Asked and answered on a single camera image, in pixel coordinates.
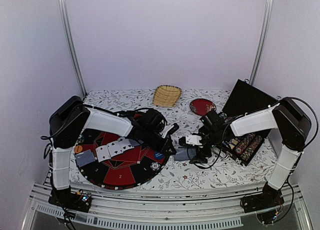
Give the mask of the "left aluminium corner post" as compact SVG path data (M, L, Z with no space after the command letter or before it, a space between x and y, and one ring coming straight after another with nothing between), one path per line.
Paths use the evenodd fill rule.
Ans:
M58 0L58 5L59 5L59 11L61 15L61 20L62 20L62 25L64 28L64 34L68 46L68 51L70 54L71 58L71 63L74 69L74 74L75 78L77 80L80 92L83 97L86 97L88 94L88 91L85 86L85 81L81 72L81 68L79 65L79 60L72 36L72 30L71 30L71 25L70 25L70 20L69 20L69 15L68 15L68 8L67 8L67 1L66 0Z

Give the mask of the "poker chip row in case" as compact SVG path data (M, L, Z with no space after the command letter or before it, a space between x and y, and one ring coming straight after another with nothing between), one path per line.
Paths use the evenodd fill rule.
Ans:
M249 146L250 142L255 138L256 134L248 133L246 134L243 139L239 142L239 144L235 148L235 153L241 155L245 149Z

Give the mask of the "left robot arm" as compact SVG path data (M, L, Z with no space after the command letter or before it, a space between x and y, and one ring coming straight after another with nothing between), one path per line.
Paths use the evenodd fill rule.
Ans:
M70 207L75 201L68 191L71 151L87 129L147 145L163 155L176 154L172 134L179 126L169 125L158 110L144 107L112 112L85 104L74 95L50 116L49 136L42 136L51 143L52 185L57 190L54 197L63 207Z

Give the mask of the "aluminium corner post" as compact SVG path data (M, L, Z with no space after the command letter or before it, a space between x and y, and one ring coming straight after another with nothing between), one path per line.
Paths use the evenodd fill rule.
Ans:
M68 15L68 8L67 8L67 1L66 0L58 0L58 5L59 5L59 11L61 15L61 20L62 20L62 25L64 28L64 34L68 46L68 51L70 54L71 58L71 63L74 69L74 74L75 78L77 80L80 92L83 97L86 97L88 94L88 91L85 86L85 81L81 72L81 68L79 65L79 60L72 36L72 30L71 30L71 25L70 25L70 20L69 20L69 15Z
M263 51L264 51L264 47L265 47L265 43L268 35L268 29L271 21L273 2L274 0L265 0L261 31L259 35L255 58L253 61L253 67L252 67L250 78L249 78L249 84L251 86L255 84L258 76L258 71L259 71L261 59L263 56Z

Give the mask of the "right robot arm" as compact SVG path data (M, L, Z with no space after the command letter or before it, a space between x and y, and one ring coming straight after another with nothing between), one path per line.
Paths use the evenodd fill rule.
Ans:
M267 108L229 120L210 111L201 117L203 127L199 132L187 135L185 142L198 149L210 149L234 137L277 129L282 138L281 152L258 198L262 208L269 208L281 196L281 188L295 171L304 149L310 144L307 138L312 123L296 101L297 97L285 97Z

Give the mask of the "red floral round plate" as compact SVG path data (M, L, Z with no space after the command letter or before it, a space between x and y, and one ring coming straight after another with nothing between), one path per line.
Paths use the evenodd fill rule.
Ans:
M204 116L208 112L216 111L217 109L216 105L212 101L204 98L197 98L192 100L189 104L189 108L194 114L198 116Z

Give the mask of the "round red black poker mat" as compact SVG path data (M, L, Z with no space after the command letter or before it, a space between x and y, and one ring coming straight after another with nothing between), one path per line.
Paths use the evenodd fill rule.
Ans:
M83 167L76 166L85 180L101 188L124 190L140 186L159 174L169 160L168 155L164 155L161 160L155 159L154 153L157 151L143 143L111 159L98 162L96 148L118 141L120 137L94 129L85 129L82 135L84 142L77 142L75 146L82 146L82 152L91 150L95 161ZM161 164L158 171L151 169L153 162Z

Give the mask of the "orange dealer button chip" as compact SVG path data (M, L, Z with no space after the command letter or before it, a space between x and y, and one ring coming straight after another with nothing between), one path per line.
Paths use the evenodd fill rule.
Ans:
M79 154L83 151L83 147L81 145L77 145L74 147L74 153Z

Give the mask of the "blue small blind chip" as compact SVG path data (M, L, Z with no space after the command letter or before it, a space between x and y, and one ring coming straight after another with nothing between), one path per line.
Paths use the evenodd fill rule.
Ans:
M154 158L156 160L162 160L165 156L162 154L162 153L159 153L159 152L155 152L154 153Z

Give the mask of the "blurred blue card being passed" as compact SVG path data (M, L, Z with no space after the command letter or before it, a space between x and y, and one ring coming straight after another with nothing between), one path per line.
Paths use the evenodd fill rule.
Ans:
M144 143L142 140L135 140L135 139L128 139L128 140L133 147L141 146Z

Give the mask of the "woven bamboo basket tray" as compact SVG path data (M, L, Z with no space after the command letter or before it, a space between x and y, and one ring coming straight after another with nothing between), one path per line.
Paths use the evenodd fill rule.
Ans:
M160 85L156 88L152 103L160 107L173 108L182 95L182 89L172 85Z

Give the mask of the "boxed card deck in case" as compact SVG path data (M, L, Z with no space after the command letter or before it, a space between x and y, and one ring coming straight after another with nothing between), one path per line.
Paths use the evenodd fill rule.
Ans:
M240 143L240 139L238 138L233 138L231 140L229 140L227 143L226 143L226 146L229 148L229 149L233 149L235 148L239 143Z

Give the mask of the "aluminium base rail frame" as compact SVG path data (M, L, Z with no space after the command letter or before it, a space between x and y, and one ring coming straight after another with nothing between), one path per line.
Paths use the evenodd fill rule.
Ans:
M245 212L243 197L260 194L262 184L192 190L107 190L74 183L72 191L92 194L87 213L72 211L77 229L108 230L313 230L298 185L284 186L279 222L263 225L259 211Z

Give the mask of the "poker chip stack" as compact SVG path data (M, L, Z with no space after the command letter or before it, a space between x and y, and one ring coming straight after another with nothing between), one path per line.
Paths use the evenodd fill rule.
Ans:
M82 143L84 142L84 140L85 140L84 136L83 136L82 134L80 134L79 137L78 137L78 139L77 139L77 142L78 142L79 144L82 144Z

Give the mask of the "dealt blue cards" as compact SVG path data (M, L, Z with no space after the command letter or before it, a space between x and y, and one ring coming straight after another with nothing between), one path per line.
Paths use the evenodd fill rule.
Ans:
M95 156L91 150L86 150L75 155L76 165L81 168L95 161Z

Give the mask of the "black poker chip case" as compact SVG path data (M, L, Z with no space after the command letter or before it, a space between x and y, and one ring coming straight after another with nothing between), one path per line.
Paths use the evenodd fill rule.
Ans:
M221 111L228 118L235 118L245 113L249 114L265 109L276 102L277 100L272 96L239 79ZM269 129L256 132L256 135L261 137L261 141L250 153L237 154L234 149L230 149L225 144L220 144L218 147L222 148L224 153L229 154L242 167L246 167L261 148L269 133Z

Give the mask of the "blue white ten chip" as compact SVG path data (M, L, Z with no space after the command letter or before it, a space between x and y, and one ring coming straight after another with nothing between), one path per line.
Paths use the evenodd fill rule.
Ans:
M150 168L153 170L153 171L158 171L161 167L161 164L158 163L158 162L153 162L151 163L150 165Z

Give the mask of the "blue checkered card deck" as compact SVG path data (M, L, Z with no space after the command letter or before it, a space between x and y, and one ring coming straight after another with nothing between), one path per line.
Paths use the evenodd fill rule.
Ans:
M193 159L197 155L196 148L194 147L179 147L176 150L176 154L173 156L175 161L188 161Z

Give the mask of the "right aluminium corner post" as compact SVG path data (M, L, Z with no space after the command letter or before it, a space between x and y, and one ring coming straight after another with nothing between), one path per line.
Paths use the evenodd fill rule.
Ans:
M263 51L264 51L264 47L265 47L265 43L268 35L268 29L271 21L273 2L274 0L265 0L261 31L259 35L255 58L253 61L253 67L252 67L250 78L249 78L249 84L251 86L255 84L258 76L258 71L259 71L261 59L263 56Z

